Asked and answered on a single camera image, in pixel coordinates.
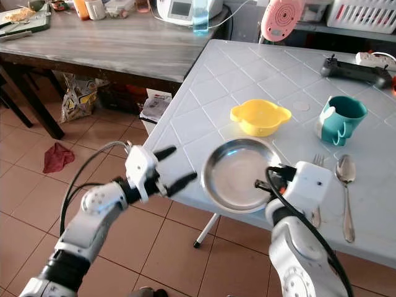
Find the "teal plastic cup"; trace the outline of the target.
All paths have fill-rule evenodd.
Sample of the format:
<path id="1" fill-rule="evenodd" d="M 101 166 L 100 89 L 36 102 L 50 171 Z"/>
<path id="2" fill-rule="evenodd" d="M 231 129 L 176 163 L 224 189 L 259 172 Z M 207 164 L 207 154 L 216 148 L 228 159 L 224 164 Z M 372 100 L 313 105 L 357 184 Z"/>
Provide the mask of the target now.
<path id="1" fill-rule="evenodd" d="M 368 109 L 353 97 L 329 97 L 316 124 L 317 136 L 328 144 L 345 146 L 367 115 Z"/>

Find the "yellowish chopped food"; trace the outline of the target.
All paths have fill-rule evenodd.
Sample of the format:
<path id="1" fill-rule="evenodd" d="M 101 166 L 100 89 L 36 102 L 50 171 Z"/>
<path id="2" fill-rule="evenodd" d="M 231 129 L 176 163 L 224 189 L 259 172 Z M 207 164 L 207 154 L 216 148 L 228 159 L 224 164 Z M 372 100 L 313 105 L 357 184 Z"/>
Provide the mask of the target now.
<path id="1" fill-rule="evenodd" d="M 37 11 L 29 7 L 20 7 L 4 12 L 4 20 L 6 22 L 23 22 L 23 20 L 28 20 L 36 13 Z"/>

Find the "clear blue tumbler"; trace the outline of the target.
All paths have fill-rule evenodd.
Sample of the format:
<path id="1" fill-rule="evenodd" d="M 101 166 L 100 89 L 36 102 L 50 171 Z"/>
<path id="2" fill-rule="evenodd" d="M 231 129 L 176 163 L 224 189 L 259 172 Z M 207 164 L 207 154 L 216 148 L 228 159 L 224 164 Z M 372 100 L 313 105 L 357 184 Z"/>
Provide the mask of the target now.
<path id="1" fill-rule="evenodd" d="M 209 33 L 209 0 L 192 0 L 192 30 L 196 36 Z"/>

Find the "dark robot foot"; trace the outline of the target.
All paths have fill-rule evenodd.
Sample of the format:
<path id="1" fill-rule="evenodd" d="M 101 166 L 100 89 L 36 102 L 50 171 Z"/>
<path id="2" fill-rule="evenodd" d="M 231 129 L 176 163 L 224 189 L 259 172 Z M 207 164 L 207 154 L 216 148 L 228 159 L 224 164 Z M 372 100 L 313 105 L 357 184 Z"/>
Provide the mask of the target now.
<path id="1" fill-rule="evenodd" d="M 142 286 L 134 291 L 129 297 L 169 297 L 164 289 L 154 289 L 151 286 Z"/>

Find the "yellow plastic bowl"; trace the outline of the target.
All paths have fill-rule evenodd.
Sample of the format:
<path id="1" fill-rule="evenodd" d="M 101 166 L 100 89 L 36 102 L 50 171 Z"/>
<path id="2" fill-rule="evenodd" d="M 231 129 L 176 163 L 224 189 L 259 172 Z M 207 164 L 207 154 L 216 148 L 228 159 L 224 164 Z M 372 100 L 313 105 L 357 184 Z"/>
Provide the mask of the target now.
<path id="1" fill-rule="evenodd" d="M 271 101 L 249 100 L 230 110 L 230 119 L 238 124 L 246 135 L 267 137 L 279 130 L 280 125 L 291 119 L 288 108 Z"/>

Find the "red cloth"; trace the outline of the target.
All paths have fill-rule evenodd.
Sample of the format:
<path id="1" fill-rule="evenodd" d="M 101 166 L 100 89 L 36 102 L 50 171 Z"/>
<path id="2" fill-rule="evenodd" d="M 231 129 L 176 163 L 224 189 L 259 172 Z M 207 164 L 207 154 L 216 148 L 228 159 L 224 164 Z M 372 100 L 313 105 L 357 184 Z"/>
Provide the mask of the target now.
<path id="1" fill-rule="evenodd" d="M 73 151 L 55 142 L 43 153 L 43 174 L 55 173 L 75 160 Z"/>

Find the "orange bottle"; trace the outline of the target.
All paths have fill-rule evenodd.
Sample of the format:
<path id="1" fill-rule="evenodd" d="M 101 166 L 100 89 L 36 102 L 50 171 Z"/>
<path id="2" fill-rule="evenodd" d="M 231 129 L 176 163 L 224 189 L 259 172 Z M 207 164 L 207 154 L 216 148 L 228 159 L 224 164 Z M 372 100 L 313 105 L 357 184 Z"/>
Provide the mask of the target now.
<path id="1" fill-rule="evenodd" d="M 85 0 L 73 0 L 73 6 L 77 12 L 77 16 L 79 16 L 83 22 L 85 22 L 85 20 L 90 20 L 90 14 L 88 14 Z"/>

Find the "dark wooden table grey top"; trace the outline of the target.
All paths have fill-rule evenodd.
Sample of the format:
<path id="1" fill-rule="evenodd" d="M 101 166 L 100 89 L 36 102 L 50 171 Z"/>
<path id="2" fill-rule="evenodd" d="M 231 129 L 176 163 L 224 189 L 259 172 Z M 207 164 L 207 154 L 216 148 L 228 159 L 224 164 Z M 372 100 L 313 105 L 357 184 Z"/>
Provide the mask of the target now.
<path id="1" fill-rule="evenodd" d="M 209 40 L 229 26 L 226 12 L 213 18 L 210 31 L 203 35 L 152 14 L 80 20 L 74 14 L 54 12 L 50 20 L 49 29 L 0 43 L 0 58 L 7 81 L 54 139 L 61 139 L 63 131 L 25 81 L 28 71 L 61 71 L 174 94 Z"/>

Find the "white cup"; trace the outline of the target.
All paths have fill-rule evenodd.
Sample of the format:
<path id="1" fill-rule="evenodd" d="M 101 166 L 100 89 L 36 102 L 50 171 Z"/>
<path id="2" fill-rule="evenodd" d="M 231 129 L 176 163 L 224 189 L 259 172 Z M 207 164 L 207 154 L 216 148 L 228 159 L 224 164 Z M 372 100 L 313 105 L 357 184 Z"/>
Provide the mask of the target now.
<path id="1" fill-rule="evenodd" d="M 85 0 L 88 17 L 91 20 L 102 20 L 106 17 L 106 10 L 102 0 Z"/>

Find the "black handheld controller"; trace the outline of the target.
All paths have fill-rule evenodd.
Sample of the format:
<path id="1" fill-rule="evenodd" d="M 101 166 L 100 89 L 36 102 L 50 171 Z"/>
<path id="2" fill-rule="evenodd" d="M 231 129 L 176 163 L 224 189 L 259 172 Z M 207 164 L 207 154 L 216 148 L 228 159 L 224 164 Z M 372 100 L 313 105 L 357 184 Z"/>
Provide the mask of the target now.
<path id="1" fill-rule="evenodd" d="M 393 77 L 386 67 L 366 67 L 343 62 L 336 59 L 334 54 L 324 60 L 319 73 L 323 77 L 346 77 L 346 79 L 368 82 L 381 90 L 393 87 Z"/>

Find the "round steel plate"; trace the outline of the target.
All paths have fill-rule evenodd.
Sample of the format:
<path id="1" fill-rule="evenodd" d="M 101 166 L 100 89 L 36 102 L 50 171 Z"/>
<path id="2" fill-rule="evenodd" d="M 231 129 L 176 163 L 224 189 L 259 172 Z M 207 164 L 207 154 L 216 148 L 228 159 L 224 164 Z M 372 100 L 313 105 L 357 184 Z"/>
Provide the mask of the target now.
<path id="1" fill-rule="evenodd" d="M 201 184 L 210 200 L 234 214 L 250 214 L 269 203 L 270 194 L 256 187 L 265 181 L 265 169 L 280 164 L 272 147 L 257 139 L 232 139 L 207 158 Z"/>

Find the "white yellow patterned bag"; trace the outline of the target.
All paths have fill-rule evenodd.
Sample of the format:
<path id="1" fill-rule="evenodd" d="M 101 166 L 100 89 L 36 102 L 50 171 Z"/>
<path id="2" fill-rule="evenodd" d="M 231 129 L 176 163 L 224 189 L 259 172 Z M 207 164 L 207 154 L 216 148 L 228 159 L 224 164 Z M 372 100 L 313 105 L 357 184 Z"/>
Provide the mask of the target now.
<path id="1" fill-rule="evenodd" d="M 67 90 L 63 95 L 59 122 L 92 115 L 97 100 L 97 80 L 70 73 L 64 73 L 63 79 Z"/>

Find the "steel spoon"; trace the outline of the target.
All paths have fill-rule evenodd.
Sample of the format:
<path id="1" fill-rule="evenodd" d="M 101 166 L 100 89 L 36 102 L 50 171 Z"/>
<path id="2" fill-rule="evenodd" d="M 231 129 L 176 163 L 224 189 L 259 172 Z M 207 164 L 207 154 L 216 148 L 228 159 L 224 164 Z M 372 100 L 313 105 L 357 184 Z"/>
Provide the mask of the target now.
<path id="1" fill-rule="evenodd" d="M 344 186 L 344 220 L 343 234 L 348 243 L 354 243 L 356 235 L 351 215 L 351 204 L 349 199 L 349 184 L 356 178 L 356 167 L 349 155 L 342 155 L 335 168 L 337 180 Z"/>

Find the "white plastic table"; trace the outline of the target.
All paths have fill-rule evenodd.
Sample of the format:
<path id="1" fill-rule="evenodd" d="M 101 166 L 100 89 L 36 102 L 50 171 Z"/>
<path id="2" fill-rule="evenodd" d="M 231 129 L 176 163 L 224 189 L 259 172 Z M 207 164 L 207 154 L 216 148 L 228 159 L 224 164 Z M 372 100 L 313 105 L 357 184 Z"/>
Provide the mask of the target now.
<path id="1" fill-rule="evenodd" d="M 396 269 L 396 95 L 365 82 L 320 75 L 330 51 L 261 43 L 211 40 L 153 128 L 145 147 L 170 145 L 176 152 L 159 162 L 163 182 L 200 172 L 216 147 L 243 137 L 230 110 L 252 99 L 274 102 L 291 119 L 264 142 L 282 162 L 294 164 L 324 156 L 334 170 L 349 155 L 356 178 L 349 186 L 354 243 L 343 235 L 344 187 L 336 178 L 321 204 L 323 237 L 337 251 Z M 361 101 L 368 115 L 344 147 L 317 138 L 316 124 L 329 97 Z"/>

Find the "white appliance with display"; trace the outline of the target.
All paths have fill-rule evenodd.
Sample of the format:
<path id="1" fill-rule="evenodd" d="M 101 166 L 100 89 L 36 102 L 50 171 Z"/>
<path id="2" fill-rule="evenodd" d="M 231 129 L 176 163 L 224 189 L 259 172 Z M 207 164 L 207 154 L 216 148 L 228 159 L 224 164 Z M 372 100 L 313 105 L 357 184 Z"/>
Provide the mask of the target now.
<path id="1" fill-rule="evenodd" d="M 158 17 L 175 25 L 192 26 L 195 0 L 155 0 Z M 206 2 L 207 18 L 212 19 L 223 11 L 224 0 L 198 0 Z"/>

